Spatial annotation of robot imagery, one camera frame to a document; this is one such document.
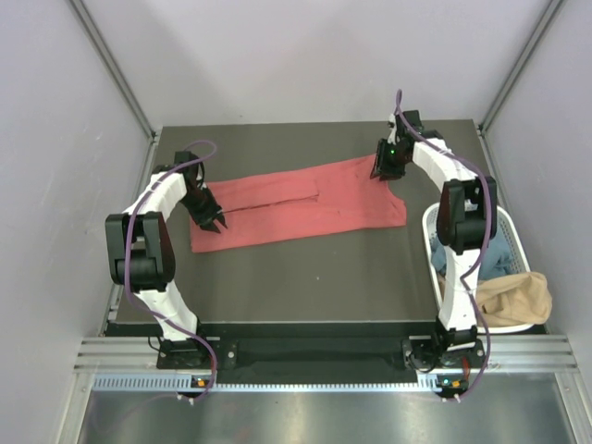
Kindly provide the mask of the red t shirt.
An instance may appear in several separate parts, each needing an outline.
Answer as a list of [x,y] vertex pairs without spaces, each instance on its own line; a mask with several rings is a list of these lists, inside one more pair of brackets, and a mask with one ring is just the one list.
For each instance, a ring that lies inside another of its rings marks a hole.
[[405,202],[371,179],[371,155],[299,170],[209,184],[227,228],[216,234],[191,226],[191,251],[228,249],[406,225]]

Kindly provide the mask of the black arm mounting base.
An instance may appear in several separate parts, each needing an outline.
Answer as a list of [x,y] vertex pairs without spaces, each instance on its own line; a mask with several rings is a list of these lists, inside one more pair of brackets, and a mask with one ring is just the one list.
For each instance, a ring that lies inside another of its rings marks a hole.
[[435,322],[199,324],[203,339],[225,368],[257,363],[381,362],[394,368],[415,357],[435,367],[449,352],[480,347],[476,328],[448,332]]

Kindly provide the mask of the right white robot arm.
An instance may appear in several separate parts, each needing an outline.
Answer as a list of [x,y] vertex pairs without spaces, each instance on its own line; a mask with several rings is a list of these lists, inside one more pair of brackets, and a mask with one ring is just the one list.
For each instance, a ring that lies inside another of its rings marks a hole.
[[440,191],[436,233],[446,255],[445,296],[431,344],[434,359],[451,366],[477,343],[476,286],[489,240],[497,230],[497,183],[454,154],[418,111],[396,110],[378,141],[371,179],[397,180],[407,165],[421,168]]

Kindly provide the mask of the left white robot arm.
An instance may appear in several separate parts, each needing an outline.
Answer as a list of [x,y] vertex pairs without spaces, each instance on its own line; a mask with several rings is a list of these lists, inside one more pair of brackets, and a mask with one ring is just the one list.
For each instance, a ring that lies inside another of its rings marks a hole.
[[113,282],[129,301],[151,314],[162,329],[161,352],[177,352],[189,366],[200,366],[215,354],[199,336],[200,321],[184,302],[175,283],[176,257],[167,221],[182,205],[194,224],[219,234],[227,226],[222,206],[205,182],[204,161],[188,148],[169,165],[157,166],[136,201],[105,221],[107,257]]

